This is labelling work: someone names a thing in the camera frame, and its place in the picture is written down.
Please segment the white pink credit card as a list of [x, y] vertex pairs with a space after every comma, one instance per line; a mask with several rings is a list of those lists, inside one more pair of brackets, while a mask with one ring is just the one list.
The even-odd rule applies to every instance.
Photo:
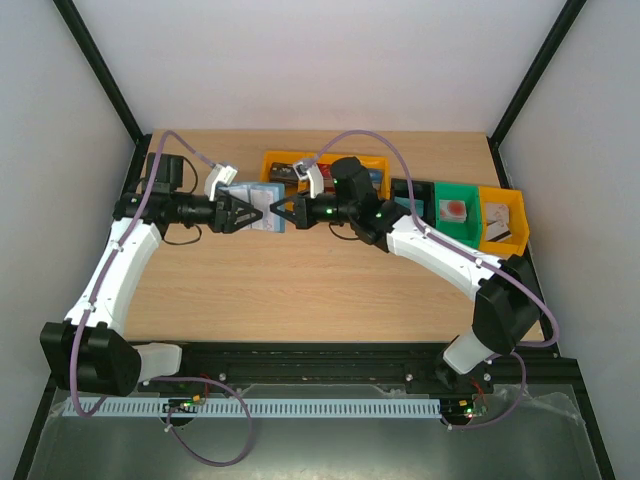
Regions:
[[279, 220], [270, 211], [270, 206], [278, 198], [278, 187], [273, 185], [254, 184], [249, 189], [252, 205], [262, 213], [262, 218], [251, 225], [253, 230], [277, 233]]
[[487, 242], [503, 242], [512, 237], [511, 230], [507, 223], [502, 221], [495, 221], [487, 225], [485, 240]]

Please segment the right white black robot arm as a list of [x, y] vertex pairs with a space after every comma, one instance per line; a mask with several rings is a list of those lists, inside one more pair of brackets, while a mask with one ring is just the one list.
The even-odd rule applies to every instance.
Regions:
[[435, 362], [434, 375], [443, 389], [460, 390], [479, 364], [510, 354], [540, 319], [534, 274], [524, 258], [482, 253], [414, 218], [408, 208], [380, 198], [355, 157], [331, 165], [330, 193], [312, 159], [295, 163], [293, 170], [309, 188], [271, 204], [273, 214], [298, 229], [346, 223], [358, 240], [421, 265], [473, 301], [469, 331], [454, 338]]

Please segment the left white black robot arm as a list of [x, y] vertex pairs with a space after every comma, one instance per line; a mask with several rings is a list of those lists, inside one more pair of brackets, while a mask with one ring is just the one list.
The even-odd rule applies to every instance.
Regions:
[[237, 174], [231, 165], [215, 165], [203, 194], [196, 195], [181, 189], [184, 157], [148, 159], [145, 177], [115, 204], [105, 250], [85, 290], [62, 322], [48, 322], [41, 331], [44, 355], [61, 389], [127, 396], [142, 382], [176, 374], [179, 346], [133, 346], [123, 337], [145, 267], [172, 225], [231, 234], [263, 216], [228, 192]]

